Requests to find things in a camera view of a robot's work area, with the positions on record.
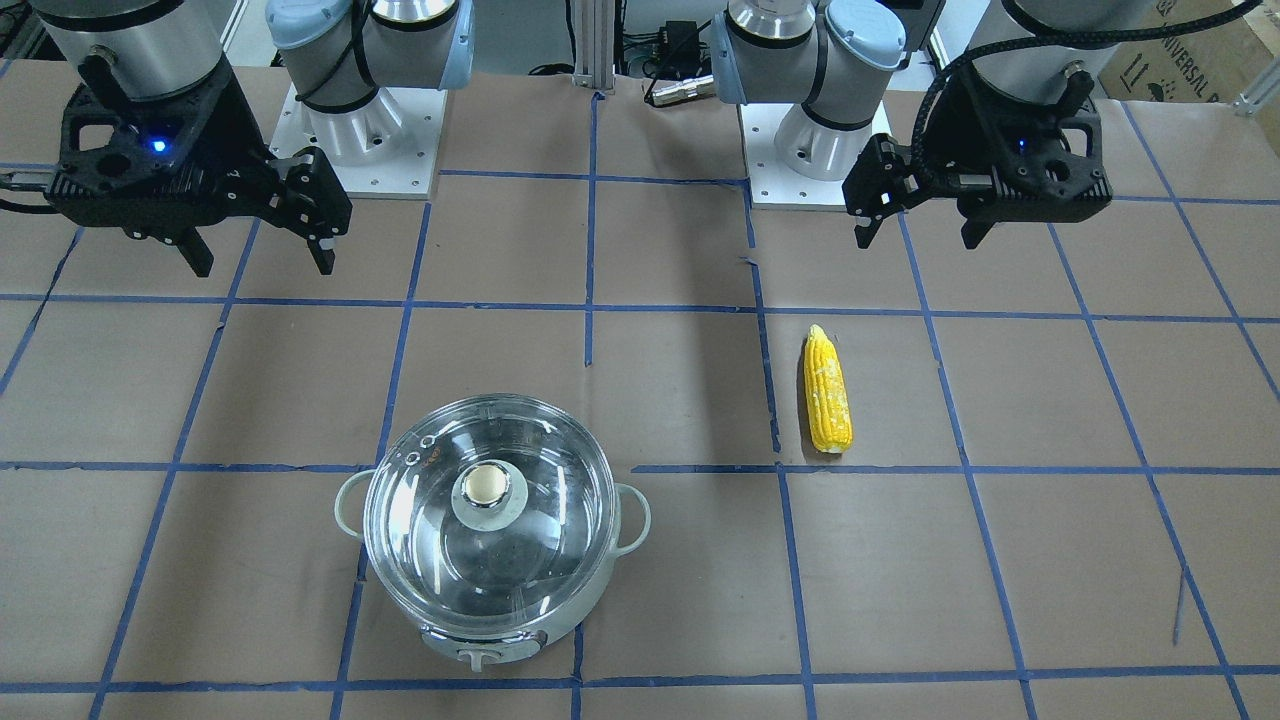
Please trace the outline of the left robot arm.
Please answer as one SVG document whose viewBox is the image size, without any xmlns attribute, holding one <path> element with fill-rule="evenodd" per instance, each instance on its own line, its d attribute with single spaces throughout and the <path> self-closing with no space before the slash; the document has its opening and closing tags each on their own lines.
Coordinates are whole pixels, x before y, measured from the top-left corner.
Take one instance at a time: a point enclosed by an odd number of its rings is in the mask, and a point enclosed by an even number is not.
<svg viewBox="0 0 1280 720">
<path fill-rule="evenodd" d="M 975 42 L 936 76 L 908 142 L 872 133 L 890 77 L 913 45 L 918 3 L 731 1 L 710 20 L 721 101 L 788 106 L 777 149 L 799 173 L 838 181 L 868 247 L 882 223 L 952 199 L 968 249 L 1002 223 L 1079 223 L 1114 200 L 1094 73 L 1117 44 L 1119 10 L 1066 20 L 1042 1 L 995 1 Z"/>
</svg>

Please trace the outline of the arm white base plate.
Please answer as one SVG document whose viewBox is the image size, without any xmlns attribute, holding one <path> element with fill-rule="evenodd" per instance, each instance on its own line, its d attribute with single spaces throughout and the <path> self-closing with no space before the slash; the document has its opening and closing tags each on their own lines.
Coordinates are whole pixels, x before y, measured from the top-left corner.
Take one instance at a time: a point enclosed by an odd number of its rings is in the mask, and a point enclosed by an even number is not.
<svg viewBox="0 0 1280 720">
<path fill-rule="evenodd" d="M 433 196 L 447 102 L 434 88 L 380 88 L 371 102 L 326 114 L 285 94 L 271 151 L 288 158 L 321 149 L 351 199 L 426 201 Z"/>
<path fill-rule="evenodd" d="M 842 132 L 815 124 L 795 104 L 739 108 L 751 202 L 756 208 L 846 213 L 842 183 L 876 133 L 890 132 L 884 106 Z"/>
</svg>

